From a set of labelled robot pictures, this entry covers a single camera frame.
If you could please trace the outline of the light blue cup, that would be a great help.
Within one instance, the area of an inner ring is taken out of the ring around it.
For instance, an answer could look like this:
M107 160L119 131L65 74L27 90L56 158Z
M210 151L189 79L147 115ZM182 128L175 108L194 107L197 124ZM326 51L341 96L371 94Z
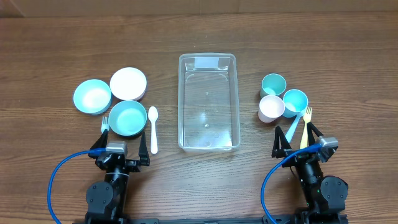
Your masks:
M282 116L291 118L302 111L305 111L308 106L308 97L301 90L291 89L284 94L283 102L285 105L285 111Z

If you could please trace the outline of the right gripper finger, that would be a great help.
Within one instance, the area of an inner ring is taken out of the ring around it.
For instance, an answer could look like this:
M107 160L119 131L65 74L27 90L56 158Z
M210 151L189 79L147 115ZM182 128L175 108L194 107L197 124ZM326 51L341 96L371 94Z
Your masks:
M319 137L323 136L323 133L320 132L312 122L309 122L307 123L307 135L308 145L312 146L316 143Z
M283 158L289 155L292 148L280 126L275 127L274 145L271 156L273 158Z

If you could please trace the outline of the light blue plastic fork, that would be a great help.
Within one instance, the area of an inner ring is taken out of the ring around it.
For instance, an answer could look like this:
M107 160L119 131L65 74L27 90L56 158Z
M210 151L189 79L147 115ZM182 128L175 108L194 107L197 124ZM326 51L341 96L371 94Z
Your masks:
M302 116L304 115L304 113L305 113L305 112L303 111L303 112L299 113L299 114L295 117L295 119L294 119L292 125L290 126L289 130L288 130L287 133L285 134L285 138L286 138L286 140L287 140L288 142L291 142L291 140L292 140L292 138L293 138L293 136L294 136L295 130L296 130L297 126L298 126L298 123L299 123L300 119L302 118Z

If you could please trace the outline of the teal green bowl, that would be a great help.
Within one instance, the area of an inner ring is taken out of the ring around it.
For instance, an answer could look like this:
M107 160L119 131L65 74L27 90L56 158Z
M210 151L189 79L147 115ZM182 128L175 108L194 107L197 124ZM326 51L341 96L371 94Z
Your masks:
M109 113L110 128L120 136L140 134L147 123L147 111L138 101L121 101Z

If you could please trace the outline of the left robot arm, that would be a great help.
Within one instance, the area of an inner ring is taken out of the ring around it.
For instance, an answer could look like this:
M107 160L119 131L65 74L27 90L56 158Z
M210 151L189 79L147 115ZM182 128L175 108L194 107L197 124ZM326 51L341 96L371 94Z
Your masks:
M104 131L90 148L88 156L105 171L103 181L95 182L86 191L88 211L85 223L131 223L124 213L127 186L131 172L140 172L142 166L150 165L144 131L139 146L139 159L127 158L127 143L108 141L108 132Z

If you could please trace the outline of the white bowl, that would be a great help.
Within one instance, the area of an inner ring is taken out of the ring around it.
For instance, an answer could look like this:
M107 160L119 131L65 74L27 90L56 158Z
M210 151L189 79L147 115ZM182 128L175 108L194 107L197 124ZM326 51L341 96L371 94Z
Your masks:
M125 67L113 74L109 86L116 98L138 101L146 92L147 78L139 69Z

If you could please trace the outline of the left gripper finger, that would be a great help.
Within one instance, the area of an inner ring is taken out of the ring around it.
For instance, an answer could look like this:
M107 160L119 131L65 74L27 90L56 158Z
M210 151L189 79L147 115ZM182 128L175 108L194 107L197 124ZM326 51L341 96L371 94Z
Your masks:
M98 158L98 156L102 153L100 149L104 150L106 148L108 142L108 133L109 131L105 129L99 139L92 145L90 152L88 153L90 158Z
M141 141L139 146L139 162L141 166L150 166L150 157L147 150L145 131L141 133Z

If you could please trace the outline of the light blue bowl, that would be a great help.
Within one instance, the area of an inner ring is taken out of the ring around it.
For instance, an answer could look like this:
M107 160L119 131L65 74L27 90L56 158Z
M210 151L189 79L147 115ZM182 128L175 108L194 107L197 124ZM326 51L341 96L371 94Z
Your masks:
M99 79L84 81L77 86L73 94L76 109L86 114L104 113L111 106L111 101L109 85Z

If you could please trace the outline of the white plastic spoon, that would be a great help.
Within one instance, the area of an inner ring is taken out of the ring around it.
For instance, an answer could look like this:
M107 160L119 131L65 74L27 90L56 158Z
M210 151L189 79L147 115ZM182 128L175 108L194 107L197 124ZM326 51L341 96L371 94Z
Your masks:
M158 120L159 114L155 106L151 106L148 111L148 118L151 124L151 140L150 140L150 151L152 154L157 154L159 151L157 142L156 132L156 121Z

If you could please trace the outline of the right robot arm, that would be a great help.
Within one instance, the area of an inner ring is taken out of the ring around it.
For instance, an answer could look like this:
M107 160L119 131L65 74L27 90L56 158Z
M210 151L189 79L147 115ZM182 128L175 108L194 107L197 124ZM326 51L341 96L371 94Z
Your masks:
M291 215L278 215L274 223L348 223L345 209L348 184L333 175L324 175L320 163L326 163L338 148L335 137L324 136L312 123L307 128L309 146L293 150L280 126L275 128L271 156L282 159L280 166L295 168L307 206Z

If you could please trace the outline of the pink cup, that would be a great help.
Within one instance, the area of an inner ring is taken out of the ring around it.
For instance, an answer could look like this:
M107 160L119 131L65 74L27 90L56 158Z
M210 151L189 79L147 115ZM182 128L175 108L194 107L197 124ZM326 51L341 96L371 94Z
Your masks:
M285 111L283 100L275 95L267 95L259 102L258 117L264 123L271 123Z

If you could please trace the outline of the teal green cup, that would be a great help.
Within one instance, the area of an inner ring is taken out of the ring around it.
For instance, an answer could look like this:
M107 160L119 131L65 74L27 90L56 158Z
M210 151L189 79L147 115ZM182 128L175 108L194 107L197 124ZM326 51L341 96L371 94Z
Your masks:
M277 73L266 75L261 82L260 97L267 95L281 95L286 89L287 83L283 76Z

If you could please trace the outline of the yellow plastic fork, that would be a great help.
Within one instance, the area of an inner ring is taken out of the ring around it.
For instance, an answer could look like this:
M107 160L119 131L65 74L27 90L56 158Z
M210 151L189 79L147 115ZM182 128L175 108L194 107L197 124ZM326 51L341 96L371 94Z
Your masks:
M302 134L302 138L301 138L301 142L300 142L300 149L306 148L308 145L307 126L308 126L308 123L311 122L311 118L312 118L312 107L308 106L303 115L304 129L303 129L303 134Z

